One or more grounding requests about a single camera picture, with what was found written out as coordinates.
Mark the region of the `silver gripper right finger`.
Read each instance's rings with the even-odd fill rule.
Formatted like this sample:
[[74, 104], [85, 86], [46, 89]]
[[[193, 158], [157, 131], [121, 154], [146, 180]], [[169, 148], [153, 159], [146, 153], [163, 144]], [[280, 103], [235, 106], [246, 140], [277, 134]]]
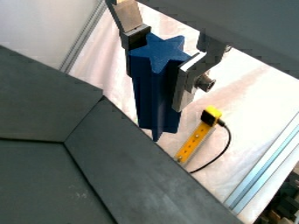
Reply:
[[173, 109], [177, 112], [182, 112], [193, 102], [198, 89], [211, 91], [217, 80], [210, 77], [209, 71], [221, 63], [227, 51], [227, 44], [203, 32], [197, 47], [201, 51], [179, 65], [173, 96]]

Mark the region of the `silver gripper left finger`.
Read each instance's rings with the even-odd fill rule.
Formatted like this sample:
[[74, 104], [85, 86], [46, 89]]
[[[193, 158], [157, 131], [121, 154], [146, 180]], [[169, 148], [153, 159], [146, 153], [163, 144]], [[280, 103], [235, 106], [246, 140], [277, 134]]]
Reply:
[[131, 50], [147, 44], [146, 35], [151, 27], [145, 24], [137, 0], [106, 0], [107, 7], [119, 29], [122, 47], [126, 49], [126, 71], [131, 75]]

